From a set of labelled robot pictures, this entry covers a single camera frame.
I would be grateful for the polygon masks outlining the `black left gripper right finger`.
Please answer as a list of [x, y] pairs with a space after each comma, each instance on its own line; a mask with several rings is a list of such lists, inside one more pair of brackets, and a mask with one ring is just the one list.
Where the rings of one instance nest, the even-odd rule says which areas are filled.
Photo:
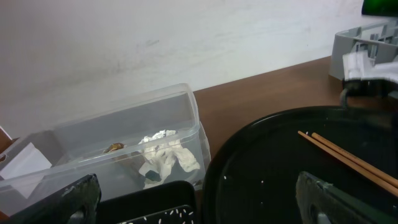
[[303, 223], [397, 223], [396, 217], [373, 208], [308, 172], [299, 173], [295, 189]]

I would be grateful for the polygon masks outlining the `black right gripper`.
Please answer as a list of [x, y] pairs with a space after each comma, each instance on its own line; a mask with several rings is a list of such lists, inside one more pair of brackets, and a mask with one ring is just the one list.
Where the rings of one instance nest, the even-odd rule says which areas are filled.
[[397, 83], [385, 79], [343, 80], [342, 87], [340, 105], [344, 108], [348, 107], [349, 96], [386, 98], [393, 91], [397, 91]]

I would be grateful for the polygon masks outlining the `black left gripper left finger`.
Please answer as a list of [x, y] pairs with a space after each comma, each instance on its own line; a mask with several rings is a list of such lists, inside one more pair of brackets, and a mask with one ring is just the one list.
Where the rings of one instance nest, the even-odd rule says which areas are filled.
[[98, 178], [96, 174], [88, 174], [13, 214], [3, 223], [95, 223], [100, 200]]

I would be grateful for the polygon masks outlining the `gold snack wrapper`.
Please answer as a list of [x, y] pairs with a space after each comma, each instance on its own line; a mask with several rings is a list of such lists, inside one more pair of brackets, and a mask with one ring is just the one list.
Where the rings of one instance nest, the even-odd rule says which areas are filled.
[[103, 151], [103, 154], [106, 154], [106, 153], [109, 153], [109, 152], [113, 152], [113, 151], [117, 151], [117, 150], [123, 149], [124, 147], [125, 147], [125, 145], [123, 143], [117, 142], [117, 143], [114, 143], [114, 144], [110, 145], [110, 147], [108, 147], [107, 149], [105, 149]]

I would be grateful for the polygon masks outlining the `white tissue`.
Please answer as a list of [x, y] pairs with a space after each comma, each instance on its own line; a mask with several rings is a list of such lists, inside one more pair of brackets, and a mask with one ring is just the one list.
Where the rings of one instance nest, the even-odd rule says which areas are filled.
[[205, 176], [205, 164], [199, 132], [181, 137], [177, 130], [164, 129], [143, 137], [137, 145], [143, 164], [138, 166], [138, 186], [144, 190], [176, 180], [184, 180], [199, 189]]

